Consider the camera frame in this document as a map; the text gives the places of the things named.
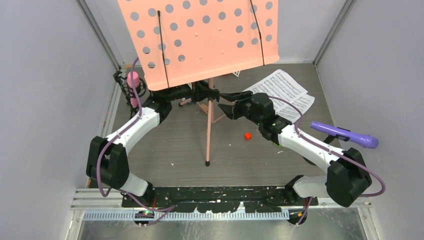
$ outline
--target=table surface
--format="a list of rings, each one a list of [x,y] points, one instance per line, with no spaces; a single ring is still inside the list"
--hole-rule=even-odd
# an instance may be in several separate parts
[[[325,134],[309,128],[312,121],[333,124],[317,72],[312,64],[269,64],[243,70],[239,77],[228,74],[214,78],[222,93],[241,92],[277,69],[291,75],[315,97],[300,128],[324,140]],[[141,68],[136,69],[143,76]],[[296,152],[265,140],[258,127],[245,118],[223,118],[212,125],[210,166],[205,166],[207,115],[197,104],[178,106],[158,127],[148,132],[128,155],[130,171],[154,186],[263,186],[285,185],[297,175],[324,173]],[[223,115],[215,105],[215,118]],[[129,120],[130,107],[121,95],[113,130]],[[252,138],[244,139],[250,132]]]

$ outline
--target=small red cube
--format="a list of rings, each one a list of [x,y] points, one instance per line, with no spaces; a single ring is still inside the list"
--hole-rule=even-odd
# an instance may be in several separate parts
[[[249,141],[252,138],[252,134],[248,132],[244,135],[244,138]]]

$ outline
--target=paper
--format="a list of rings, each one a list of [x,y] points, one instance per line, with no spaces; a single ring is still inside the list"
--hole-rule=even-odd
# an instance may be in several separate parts
[[[301,96],[299,99],[297,99],[296,101],[292,102],[292,104],[296,108],[298,108],[302,112],[302,114],[305,114],[306,111],[312,106],[314,101],[315,101],[315,97],[305,94]],[[283,117],[291,121],[292,123],[296,122],[301,117],[298,111],[293,109],[293,107],[291,106],[287,106],[281,109],[280,111],[276,111],[276,114],[279,115],[280,117]]]
[[[269,96],[278,97],[293,103],[308,91],[297,83],[287,72],[278,69],[271,75],[265,77],[258,83],[255,83],[245,91],[256,93],[266,93]],[[289,107],[286,103],[272,99],[276,112]]]

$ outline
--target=purple microphone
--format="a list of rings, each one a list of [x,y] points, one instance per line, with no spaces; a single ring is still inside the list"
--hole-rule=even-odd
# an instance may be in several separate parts
[[[371,135],[364,135],[351,132],[346,129],[330,126],[317,121],[313,121],[310,124],[310,127],[321,133],[325,133],[336,138],[341,137],[345,141],[354,142],[367,149],[375,149],[379,145],[379,140]]]

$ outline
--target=toy microphone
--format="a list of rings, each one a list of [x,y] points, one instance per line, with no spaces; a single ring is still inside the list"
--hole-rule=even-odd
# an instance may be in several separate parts
[[[346,129],[330,126],[316,121],[313,121],[310,124],[310,127],[321,133],[325,133],[336,138],[341,138],[344,141],[354,142],[367,149],[375,149],[379,145],[379,140],[371,135],[351,132]]]
[[[139,79],[139,75],[138,75],[135,71],[133,71],[133,72],[132,72],[132,77],[134,78],[135,88],[138,88],[138,87],[140,86],[140,79]],[[127,79],[126,79],[126,83],[128,84],[129,94],[131,95],[131,99],[130,99],[131,106],[132,106],[133,108],[136,108],[136,107],[137,107],[137,105],[138,105],[138,102],[137,102],[137,98],[136,98],[136,96],[135,96],[135,95],[134,95],[134,93],[133,93],[133,83],[132,83],[132,81],[131,81],[131,72],[130,72],[130,73],[128,73],[128,77],[127,77]]]

